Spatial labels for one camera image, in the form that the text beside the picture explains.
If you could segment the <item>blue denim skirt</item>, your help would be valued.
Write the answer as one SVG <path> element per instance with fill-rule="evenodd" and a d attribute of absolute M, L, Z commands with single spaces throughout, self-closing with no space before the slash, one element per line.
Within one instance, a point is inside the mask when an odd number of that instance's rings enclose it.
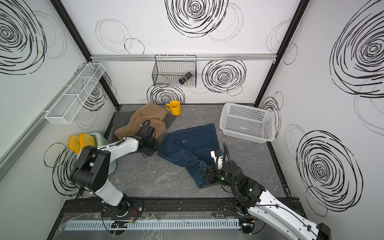
<path fill-rule="evenodd" d="M 210 187 L 201 168 L 213 166 L 212 151 L 218 151 L 219 141 L 213 123 L 177 130 L 166 134 L 157 150 L 159 157 L 185 168 L 200 189 Z"/>

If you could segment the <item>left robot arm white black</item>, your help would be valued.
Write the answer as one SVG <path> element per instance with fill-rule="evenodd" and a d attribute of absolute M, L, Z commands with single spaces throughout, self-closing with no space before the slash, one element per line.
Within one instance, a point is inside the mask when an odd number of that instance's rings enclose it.
<path fill-rule="evenodd" d="M 128 197 L 108 179 L 110 164 L 135 152 L 141 152 L 146 157 L 154 154 L 160 144 L 155 138 L 156 130 L 150 123 L 150 120 L 145 120 L 135 135 L 124 137 L 118 142 L 101 147 L 86 146 L 70 173 L 70 181 L 73 184 L 94 193 L 110 206 L 118 217 L 124 217 L 133 209 Z"/>

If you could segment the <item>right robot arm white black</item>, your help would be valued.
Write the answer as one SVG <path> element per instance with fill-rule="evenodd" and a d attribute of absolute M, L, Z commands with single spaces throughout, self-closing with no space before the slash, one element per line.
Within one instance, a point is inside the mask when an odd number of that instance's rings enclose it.
<path fill-rule="evenodd" d="M 238 212 L 263 221 L 289 240 L 330 240 L 331 229 L 302 217 L 247 177 L 227 151 L 211 151 L 214 165 L 202 168 L 208 182 L 231 188 Z"/>

